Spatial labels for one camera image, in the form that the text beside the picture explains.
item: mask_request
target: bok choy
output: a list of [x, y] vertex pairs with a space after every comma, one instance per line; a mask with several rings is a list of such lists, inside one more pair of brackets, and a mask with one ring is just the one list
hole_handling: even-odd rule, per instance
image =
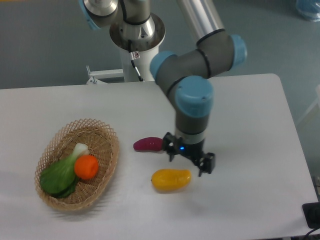
[[89, 153], [87, 145], [77, 143], [69, 156], [44, 169], [40, 174], [40, 186], [43, 191], [60, 198], [65, 197], [66, 193], [73, 193], [78, 182], [74, 171], [75, 162], [82, 155]]

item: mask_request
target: woven basket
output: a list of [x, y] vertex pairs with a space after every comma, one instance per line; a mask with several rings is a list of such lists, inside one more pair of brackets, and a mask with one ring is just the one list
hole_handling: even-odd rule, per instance
[[[70, 155], [77, 143], [86, 144], [98, 160], [99, 170], [89, 180], [80, 179], [75, 192], [66, 198], [54, 198], [40, 187], [42, 170]], [[50, 207], [74, 211], [89, 207], [102, 194], [112, 177], [119, 155], [119, 140], [109, 125], [95, 119], [80, 119], [69, 123], [55, 134], [44, 150], [35, 171], [35, 186], [40, 198]]]

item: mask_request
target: yellow mango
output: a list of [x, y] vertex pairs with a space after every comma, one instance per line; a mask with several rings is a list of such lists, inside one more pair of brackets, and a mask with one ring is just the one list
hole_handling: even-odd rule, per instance
[[191, 176], [191, 172], [187, 169], [160, 169], [152, 175], [151, 182], [155, 189], [169, 192], [188, 185]]

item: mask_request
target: cable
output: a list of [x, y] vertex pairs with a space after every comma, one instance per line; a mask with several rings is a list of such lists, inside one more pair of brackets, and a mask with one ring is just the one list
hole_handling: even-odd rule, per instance
[[[128, 52], [129, 52], [129, 53], [132, 52], [132, 51], [131, 51], [131, 44], [132, 44], [132, 41], [131, 41], [131, 40], [128, 40]], [[144, 82], [145, 80], [141, 77], [140, 72], [139, 72], [138, 68], [136, 67], [135, 62], [134, 62], [133, 60], [131, 60], [131, 65], [132, 65], [132, 67], [135, 69], [136, 74], [138, 75], [139, 81], [140, 81], [140, 82]]]
[[312, 229], [310, 232], [308, 232], [308, 233], [302, 238], [302, 240], [308, 240], [308, 239], [310, 239], [310, 238], [309, 238], [309, 235], [312, 234], [313, 232], [317, 231], [318, 229], [320, 229], [320, 227], [317, 227], [317, 228]]
[[126, 10], [126, 5], [124, 0], [119, 0], [120, 2], [120, 6], [122, 8], [122, 14], [123, 14], [123, 20], [126, 21], [127, 20], [127, 10]]

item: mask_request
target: green leaf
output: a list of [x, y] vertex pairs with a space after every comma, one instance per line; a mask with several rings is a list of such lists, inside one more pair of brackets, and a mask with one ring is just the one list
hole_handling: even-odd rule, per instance
[[69, 187], [75, 180], [75, 164], [68, 161], [68, 158], [69, 156], [54, 162], [41, 172], [40, 186], [46, 193], [58, 194]]
[[68, 188], [66, 188], [65, 190], [57, 194], [52, 194], [51, 196], [56, 199], [62, 199], [62, 198], [68, 197], [70, 194], [75, 192], [78, 182], [79, 182], [79, 177], [76, 177]]

